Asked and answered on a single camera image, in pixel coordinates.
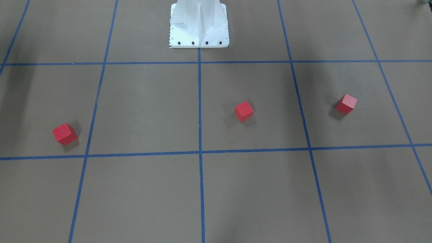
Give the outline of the red block placed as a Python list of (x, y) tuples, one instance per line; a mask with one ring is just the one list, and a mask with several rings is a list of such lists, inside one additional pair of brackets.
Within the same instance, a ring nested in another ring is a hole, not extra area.
[(357, 99), (349, 94), (344, 94), (336, 103), (335, 109), (344, 115), (349, 114), (355, 108)]
[(248, 101), (244, 101), (235, 106), (234, 113), (239, 122), (244, 122), (253, 115), (253, 108)]
[(64, 146), (78, 140), (76, 131), (68, 123), (63, 123), (62, 125), (56, 127), (52, 130), (52, 133), (56, 141)]

